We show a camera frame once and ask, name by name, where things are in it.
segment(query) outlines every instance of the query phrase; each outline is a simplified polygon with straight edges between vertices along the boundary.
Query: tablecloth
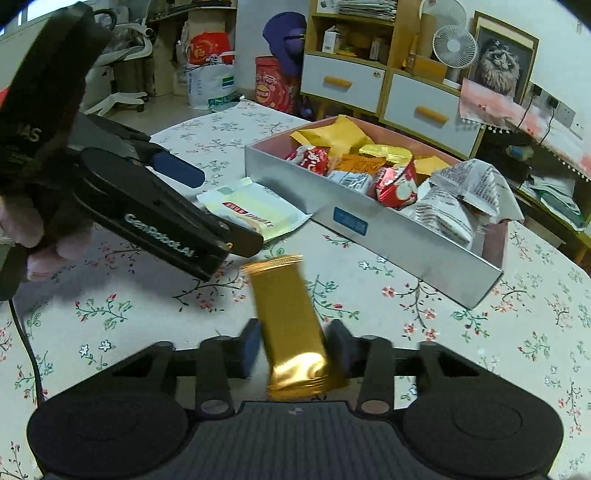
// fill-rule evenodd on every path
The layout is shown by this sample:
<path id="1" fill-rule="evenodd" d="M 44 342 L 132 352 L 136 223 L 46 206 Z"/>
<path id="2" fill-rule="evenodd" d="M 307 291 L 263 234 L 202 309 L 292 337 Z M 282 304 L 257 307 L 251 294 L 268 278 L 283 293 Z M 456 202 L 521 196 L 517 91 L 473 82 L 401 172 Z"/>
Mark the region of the tablecloth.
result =
<path id="1" fill-rule="evenodd" d="M 244 145 L 303 123 L 242 101 L 166 129 L 154 141 L 202 168 L 206 190 L 244 175 Z M 436 340 L 545 399 L 564 424 L 551 476 L 588 473 L 591 281 L 522 225 L 511 223 L 508 235 L 505 274 L 474 310 L 314 222 L 266 245 L 258 257 L 304 255 L 303 273 L 322 324 L 342 319 L 355 335 L 383 336 L 405 348 Z M 186 349 L 237 334 L 254 315 L 239 270 L 245 261 L 230 257 L 210 281 L 199 281 L 97 227 L 83 261 L 44 283 L 23 284 L 15 298 L 44 394 L 56 395 L 158 340 Z M 470 272 L 464 275 L 469 282 Z M 6 304 L 2 313 L 0 478 L 23 480 L 40 476 L 25 435 L 34 379 Z M 233 392 L 237 403 L 264 397 L 266 371 L 261 354 L 250 382 Z M 414 379 L 397 378 L 397 407 L 415 397 Z"/>

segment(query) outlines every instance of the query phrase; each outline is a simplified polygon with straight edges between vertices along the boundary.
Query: red container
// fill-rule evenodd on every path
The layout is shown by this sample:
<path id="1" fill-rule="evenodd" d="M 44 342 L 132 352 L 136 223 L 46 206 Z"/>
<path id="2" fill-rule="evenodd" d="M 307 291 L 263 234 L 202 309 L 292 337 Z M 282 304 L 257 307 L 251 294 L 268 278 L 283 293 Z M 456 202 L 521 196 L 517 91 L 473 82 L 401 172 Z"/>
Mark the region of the red container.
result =
<path id="1" fill-rule="evenodd" d="M 260 105 L 293 113 L 300 90 L 300 79 L 283 75 L 275 57 L 257 57 L 256 102 Z"/>

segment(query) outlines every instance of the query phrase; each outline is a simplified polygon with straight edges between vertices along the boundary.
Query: blue sticker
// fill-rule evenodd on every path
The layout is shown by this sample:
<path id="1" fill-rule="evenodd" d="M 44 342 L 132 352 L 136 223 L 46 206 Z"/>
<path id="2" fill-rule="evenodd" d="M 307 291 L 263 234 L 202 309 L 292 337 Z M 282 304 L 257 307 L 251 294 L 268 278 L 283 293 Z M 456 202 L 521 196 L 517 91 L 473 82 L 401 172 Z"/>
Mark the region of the blue sticker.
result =
<path id="1" fill-rule="evenodd" d="M 367 222 L 361 218 L 357 218 L 355 215 L 351 215 L 350 213 L 341 210 L 338 207 L 335 207 L 333 220 L 347 228 L 350 228 L 354 232 L 357 232 L 359 235 L 365 236 L 365 234 L 368 232 Z"/>

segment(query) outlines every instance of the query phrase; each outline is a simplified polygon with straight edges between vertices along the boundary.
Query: black robotic device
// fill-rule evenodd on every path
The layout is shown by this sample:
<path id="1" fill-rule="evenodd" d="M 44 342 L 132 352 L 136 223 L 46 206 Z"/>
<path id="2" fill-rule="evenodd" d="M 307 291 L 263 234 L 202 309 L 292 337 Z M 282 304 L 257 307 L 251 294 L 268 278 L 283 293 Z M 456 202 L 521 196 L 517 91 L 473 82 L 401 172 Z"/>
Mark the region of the black robotic device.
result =
<path id="1" fill-rule="evenodd" d="M 230 253 L 258 253 L 261 235 L 200 210 L 145 168 L 159 154 L 180 159 L 141 132 L 78 112 L 85 75 L 110 39 L 89 6 L 58 10 L 0 107 L 0 194 L 32 198 L 45 226 L 36 248 L 92 220 L 202 280 Z M 10 250 L 1 300 L 15 294 L 30 253 Z"/>
<path id="2" fill-rule="evenodd" d="M 354 410 L 342 401 L 244 402 L 259 349 L 250 320 L 238 338 L 175 351 L 157 343 L 42 404 L 27 438 L 46 480 L 528 479 L 545 476 L 563 438 L 539 398 L 433 342 L 393 348 L 354 338 L 335 320 L 331 357 L 363 377 Z M 394 377 L 416 376 L 418 397 L 394 410 Z M 195 407 L 173 395 L 196 377 Z"/>

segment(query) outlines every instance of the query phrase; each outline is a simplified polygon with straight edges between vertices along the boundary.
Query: snack box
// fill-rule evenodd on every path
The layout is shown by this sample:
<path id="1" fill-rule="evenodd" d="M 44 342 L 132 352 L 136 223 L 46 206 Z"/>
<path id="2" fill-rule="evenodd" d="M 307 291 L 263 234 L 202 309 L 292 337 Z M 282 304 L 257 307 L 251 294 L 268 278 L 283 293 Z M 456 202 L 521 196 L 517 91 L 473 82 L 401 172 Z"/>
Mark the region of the snack box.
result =
<path id="1" fill-rule="evenodd" d="M 377 144 L 408 148 L 415 157 L 436 155 L 450 165 L 459 161 L 417 140 L 349 118 Z M 326 118 L 247 146 L 246 175 L 304 213 L 314 214 L 312 220 L 388 259 L 465 308 L 476 307 L 503 273 L 506 224 L 490 225 L 470 251 L 368 196 L 283 160 L 299 146 L 290 137 L 293 131 L 335 120 Z"/>

